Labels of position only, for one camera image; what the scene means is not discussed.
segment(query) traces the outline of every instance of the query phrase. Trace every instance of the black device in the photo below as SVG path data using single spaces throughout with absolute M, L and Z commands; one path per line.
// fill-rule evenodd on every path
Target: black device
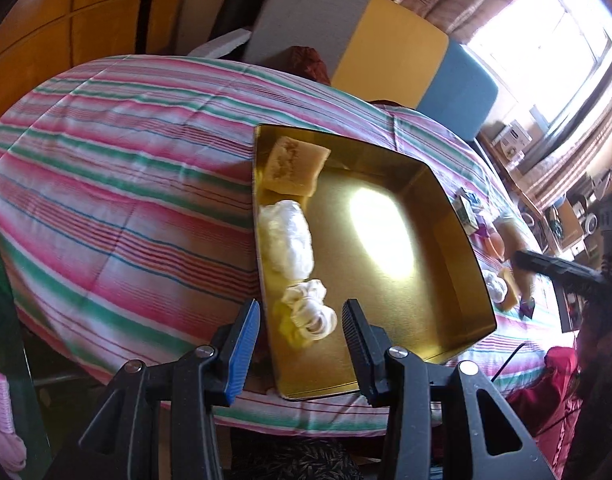
M 174 363 L 127 362 L 44 480 L 157 479 L 161 400 L 172 401 L 173 480 L 220 480 L 211 408 L 230 405 L 243 389 L 259 322 L 259 304 L 248 301 L 210 345 Z M 455 368 L 425 363 L 369 325 L 357 300 L 345 302 L 342 324 L 360 392 L 372 406 L 390 406 L 379 479 L 429 477 L 431 400 L 443 407 L 445 479 L 554 478 L 519 418 L 473 362 Z M 0 467 L 0 479 L 7 478 Z

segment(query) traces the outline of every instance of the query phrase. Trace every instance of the white fluffy object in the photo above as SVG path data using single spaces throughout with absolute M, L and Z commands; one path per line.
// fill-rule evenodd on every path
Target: white fluffy object
M 323 339 L 337 327 L 337 313 L 324 305 L 326 287 L 319 280 L 289 286 L 281 298 L 291 310 L 292 322 L 305 339 Z
M 262 207 L 259 227 L 262 252 L 272 268 L 288 280 L 307 280 L 315 261 L 310 230 L 299 204 L 294 200 L 281 200 Z
M 495 303 L 501 303 L 508 294 L 508 285 L 499 276 L 490 270 L 482 270 L 484 282 L 488 288 L 490 299 Z

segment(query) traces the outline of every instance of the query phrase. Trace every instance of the sponge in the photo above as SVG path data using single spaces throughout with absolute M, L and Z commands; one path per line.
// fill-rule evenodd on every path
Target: sponge
M 313 196 L 328 155 L 323 146 L 281 137 L 268 157 L 262 185 L 277 193 Z

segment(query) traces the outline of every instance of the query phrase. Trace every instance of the small white box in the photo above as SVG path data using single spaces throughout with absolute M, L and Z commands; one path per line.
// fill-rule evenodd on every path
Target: small white box
M 519 152 L 529 145 L 531 140 L 532 137 L 521 127 L 521 124 L 513 121 L 494 138 L 492 143 L 499 143 L 503 155 L 508 160 L 513 160 Z

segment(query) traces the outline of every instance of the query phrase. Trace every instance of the yellow headboard panel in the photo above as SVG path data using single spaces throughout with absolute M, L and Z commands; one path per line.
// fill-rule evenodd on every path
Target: yellow headboard panel
M 370 0 L 332 86 L 364 101 L 415 108 L 448 49 L 448 36 L 391 0 Z

